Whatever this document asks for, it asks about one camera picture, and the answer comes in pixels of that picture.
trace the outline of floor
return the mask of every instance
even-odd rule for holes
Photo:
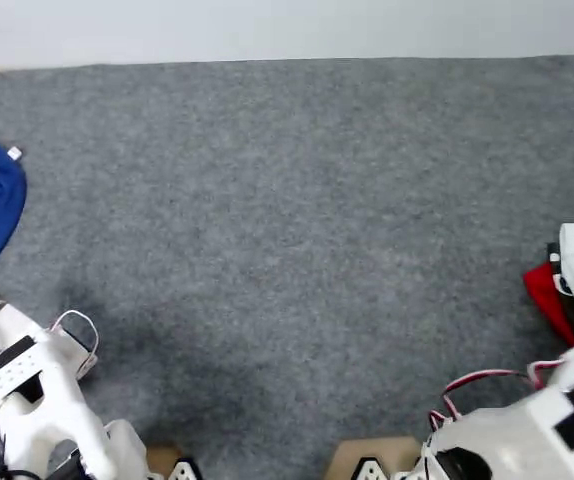
[[[92,316],[91,407],[207,479],[320,479],[563,349],[521,274],[574,221],[574,57],[0,73],[0,142],[29,180],[0,290]]]

